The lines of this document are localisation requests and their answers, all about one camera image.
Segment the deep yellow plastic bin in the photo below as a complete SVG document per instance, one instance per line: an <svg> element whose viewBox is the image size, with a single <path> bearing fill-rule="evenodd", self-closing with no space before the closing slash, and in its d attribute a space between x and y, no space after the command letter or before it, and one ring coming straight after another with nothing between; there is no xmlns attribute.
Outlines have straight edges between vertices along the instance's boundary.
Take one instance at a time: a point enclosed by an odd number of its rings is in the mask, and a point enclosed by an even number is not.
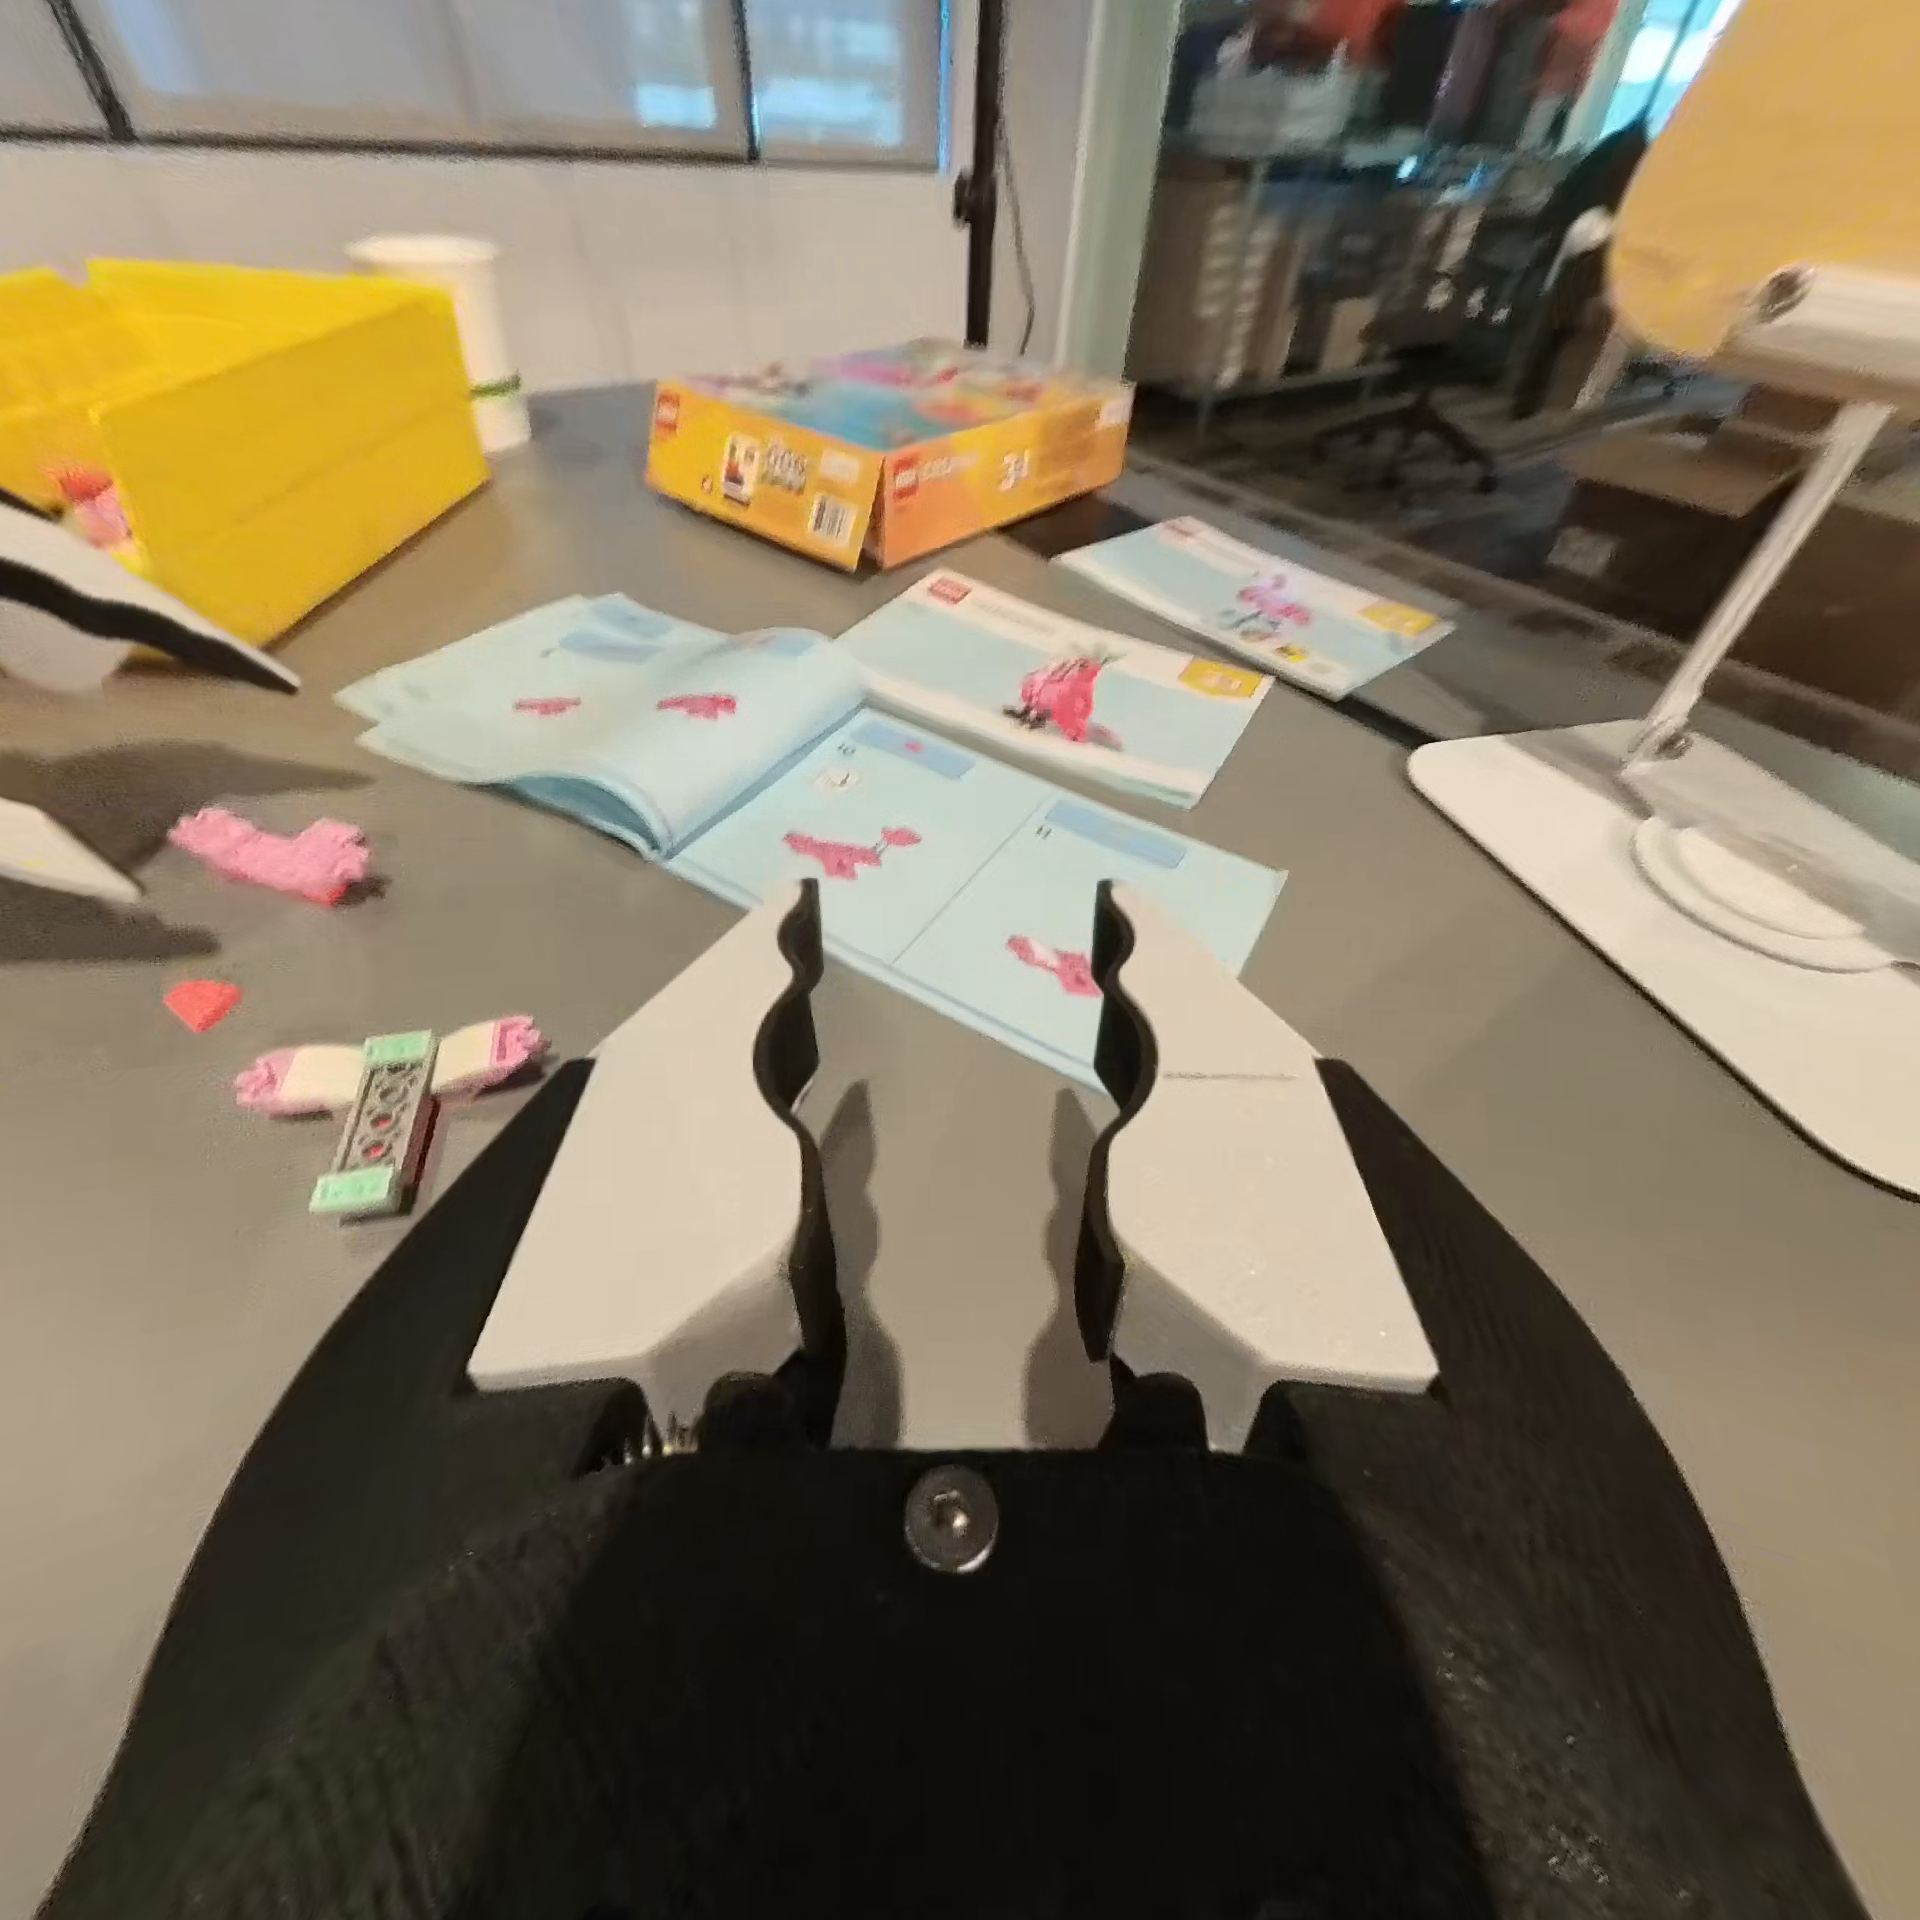
<svg viewBox="0 0 1920 1920"><path fill-rule="evenodd" d="M1 276L1 481L111 472L151 577L276 641L488 479L451 301L366 273L96 258Z"/></svg>

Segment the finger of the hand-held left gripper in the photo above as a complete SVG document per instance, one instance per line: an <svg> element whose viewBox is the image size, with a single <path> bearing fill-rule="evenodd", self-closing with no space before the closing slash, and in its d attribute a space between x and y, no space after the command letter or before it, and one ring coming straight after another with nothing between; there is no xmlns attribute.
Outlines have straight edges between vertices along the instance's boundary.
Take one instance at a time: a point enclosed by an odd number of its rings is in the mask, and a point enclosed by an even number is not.
<svg viewBox="0 0 1920 1920"><path fill-rule="evenodd" d="M40 807L1 800L1 879L56 895L134 905L141 887Z"/></svg>
<svg viewBox="0 0 1920 1920"><path fill-rule="evenodd" d="M231 634L104 551L1 490L1 599L87 640L143 648L200 674L299 692L299 674Z"/></svg>

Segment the pile of colourful toy bricks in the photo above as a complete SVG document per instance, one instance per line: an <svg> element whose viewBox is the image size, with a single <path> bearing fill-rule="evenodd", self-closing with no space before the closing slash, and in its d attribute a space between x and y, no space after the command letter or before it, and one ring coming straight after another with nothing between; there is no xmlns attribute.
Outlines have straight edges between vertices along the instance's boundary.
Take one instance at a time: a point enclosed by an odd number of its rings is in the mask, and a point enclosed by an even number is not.
<svg viewBox="0 0 1920 1920"><path fill-rule="evenodd" d="M147 546L136 540L127 505L111 472L96 464L60 464L46 470L56 493L65 533L102 551L139 577L152 575Z"/></svg>

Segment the pink brick assembly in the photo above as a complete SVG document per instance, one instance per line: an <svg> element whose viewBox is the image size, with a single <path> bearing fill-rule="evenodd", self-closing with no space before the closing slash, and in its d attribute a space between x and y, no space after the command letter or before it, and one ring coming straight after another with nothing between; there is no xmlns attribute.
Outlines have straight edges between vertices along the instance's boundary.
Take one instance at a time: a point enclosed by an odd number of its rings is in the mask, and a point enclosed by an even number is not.
<svg viewBox="0 0 1920 1920"><path fill-rule="evenodd" d="M311 905L343 905L372 878L366 837L331 817L272 832L227 807L200 807L175 821L165 840L217 878Z"/></svg>

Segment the winged grey mint brick assembly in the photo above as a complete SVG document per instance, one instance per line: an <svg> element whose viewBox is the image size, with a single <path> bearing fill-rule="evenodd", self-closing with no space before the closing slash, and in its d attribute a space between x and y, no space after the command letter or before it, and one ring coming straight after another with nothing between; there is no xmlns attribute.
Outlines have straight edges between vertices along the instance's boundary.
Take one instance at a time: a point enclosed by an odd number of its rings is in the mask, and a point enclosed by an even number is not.
<svg viewBox="0 0 1920 1920"><path fill-rule="evenodd" d="M272 1119L334 1119L339 1134L305 1210L359 1223L409 1213L448 1103L525 1084L547 1058L542 1026L504 1014L445 1033L390 1030L355 1047L279 1047L243 1066L231 1094L240 1110Z"/></svg>

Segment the grey framed window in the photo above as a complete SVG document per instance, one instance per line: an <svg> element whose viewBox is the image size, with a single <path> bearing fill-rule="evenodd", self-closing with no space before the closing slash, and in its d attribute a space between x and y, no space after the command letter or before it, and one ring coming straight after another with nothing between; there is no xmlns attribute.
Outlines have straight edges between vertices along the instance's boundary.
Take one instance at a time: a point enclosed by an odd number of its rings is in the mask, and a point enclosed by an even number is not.
<svg viewBox="0 0 1920 1920"><path fill-rule="evenodd" d="M4 137L816 165L951 150L952 5L4 1Z"/></svg>

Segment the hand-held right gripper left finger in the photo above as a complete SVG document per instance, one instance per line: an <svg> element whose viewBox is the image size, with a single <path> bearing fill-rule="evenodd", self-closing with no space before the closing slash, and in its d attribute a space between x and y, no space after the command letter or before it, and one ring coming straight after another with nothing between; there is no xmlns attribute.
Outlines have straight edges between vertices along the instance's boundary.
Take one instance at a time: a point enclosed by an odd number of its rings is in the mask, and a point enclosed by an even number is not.
<svg viewBox="0 0 1920 1920"><path fill-rule="evenodd" d="M816 879L775 887L592 1052L465 1373L481 1391L627 1381L705 1394L836 1368L845 1319L817 1142Z"/></svg>

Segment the closed pale blue instruction booklet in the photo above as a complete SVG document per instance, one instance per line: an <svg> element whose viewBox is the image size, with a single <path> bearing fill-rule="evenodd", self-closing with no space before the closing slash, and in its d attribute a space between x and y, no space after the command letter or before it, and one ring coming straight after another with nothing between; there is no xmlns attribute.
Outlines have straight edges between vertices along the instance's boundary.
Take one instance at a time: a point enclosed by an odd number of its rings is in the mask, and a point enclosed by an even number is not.
<svg viewBox="0 0 1920 1920"><path fill-rule="evenodd" d="M1193 516L1075 546L1059 561L1215 652L1331 701L1353 696L1456 625Z"/></svg>
<svg viewBox="0 0 1920 1920"><path fill-rule="evenodd" d="M870 698L1087 783L1191 808L1273 681L939 567L836 640Z"/></svg>

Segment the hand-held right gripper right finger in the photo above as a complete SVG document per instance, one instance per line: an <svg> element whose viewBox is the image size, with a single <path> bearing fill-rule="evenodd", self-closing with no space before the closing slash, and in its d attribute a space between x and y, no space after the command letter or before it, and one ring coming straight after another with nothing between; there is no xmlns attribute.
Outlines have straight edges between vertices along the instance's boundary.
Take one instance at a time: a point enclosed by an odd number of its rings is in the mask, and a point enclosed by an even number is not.
<svg viewBox="0 0 1920 1920"><path fill-rule="evenodd" d="M1076 1233L1086 1356L1201 1404L1436 1388L1324 1055L1139 885L1097 885L1087 964L1113 1113Z"/></svg>

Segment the open pale blue instruction booklet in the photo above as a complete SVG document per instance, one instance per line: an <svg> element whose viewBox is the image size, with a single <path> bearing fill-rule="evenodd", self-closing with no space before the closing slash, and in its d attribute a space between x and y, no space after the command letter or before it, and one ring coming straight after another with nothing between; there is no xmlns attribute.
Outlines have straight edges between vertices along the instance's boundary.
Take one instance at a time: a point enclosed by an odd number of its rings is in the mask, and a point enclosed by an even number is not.
<svg viewBox="0 0 1920 1920"><path fill-rule="evenodd" d="M622 594L513 614L339 704L366 751L571 817L726 903L816 879L831 958L1083 1084L1099 881L1143 887L1235 973L1287 881L878 705L831 637L709 630Z"/></svg>

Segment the white paper cup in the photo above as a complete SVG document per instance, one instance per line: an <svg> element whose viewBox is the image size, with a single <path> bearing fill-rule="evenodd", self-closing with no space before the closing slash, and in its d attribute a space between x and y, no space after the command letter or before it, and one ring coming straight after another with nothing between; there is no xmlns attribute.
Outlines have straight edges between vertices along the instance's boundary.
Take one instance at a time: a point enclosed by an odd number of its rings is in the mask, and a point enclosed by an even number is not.
<svg viewBox="0 0 1920 1920"><path fill-rule="evenodd" d="M499 296L499 244L459 232L377 232L349 241L359 271L438 290L459 334L471 413L488 456L524 448L533 417Z"/></svg>

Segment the yellow toy brick set box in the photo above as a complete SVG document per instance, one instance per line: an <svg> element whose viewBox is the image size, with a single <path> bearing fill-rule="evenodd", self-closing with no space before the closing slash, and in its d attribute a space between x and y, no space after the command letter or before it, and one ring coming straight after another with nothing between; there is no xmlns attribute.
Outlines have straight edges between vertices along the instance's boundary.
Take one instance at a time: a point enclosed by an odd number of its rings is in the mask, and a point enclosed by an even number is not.
<svg viewBox="0 0 1920 1920"><path fill-rule="evenodd" d="M641 474L795 556L899 569L1120 477L1136 386L941 341L655 384Z"/></svg>

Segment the black office chair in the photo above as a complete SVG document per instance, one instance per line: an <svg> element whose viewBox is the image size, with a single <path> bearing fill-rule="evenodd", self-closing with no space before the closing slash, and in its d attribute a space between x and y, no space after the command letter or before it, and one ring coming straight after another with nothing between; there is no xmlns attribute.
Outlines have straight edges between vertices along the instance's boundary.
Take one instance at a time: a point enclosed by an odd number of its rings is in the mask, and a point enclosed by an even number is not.
<svg viewBox="0 0 1920 1920"><path fill-rule="evenodd" d="M1481 386L1504 368L1517 304L1511 288L1497 288L1491 279L1432 276L1416 301L1379 316L1369 343L1382 348L1384 368L1398 389L1316 426L1308 438L1308 458L1321 464L1340 444L1369 444L1387 434L1379 485L1398 489L1408 455L1425 440L1470 468L1479 493L1492 493L1499 481L1497 456L1451 417L1443 407L1443 389Z"/></svg>

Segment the wooden top white stand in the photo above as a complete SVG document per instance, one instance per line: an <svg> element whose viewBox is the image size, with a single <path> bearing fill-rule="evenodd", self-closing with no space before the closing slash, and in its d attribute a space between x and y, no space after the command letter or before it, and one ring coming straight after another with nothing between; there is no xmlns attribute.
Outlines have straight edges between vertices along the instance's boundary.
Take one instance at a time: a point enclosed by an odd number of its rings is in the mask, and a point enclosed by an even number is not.
<svg viewBox="0 0 1920 1920"><path fill-rule="evenodd" d="M1753 1L1615 214L1645 345L1833 412L1636 721L1462 735L1408 778L1789 1126L1918 1193L1915 861L1696 728L1871 440L1915 420L1918 5Z"/></svg>

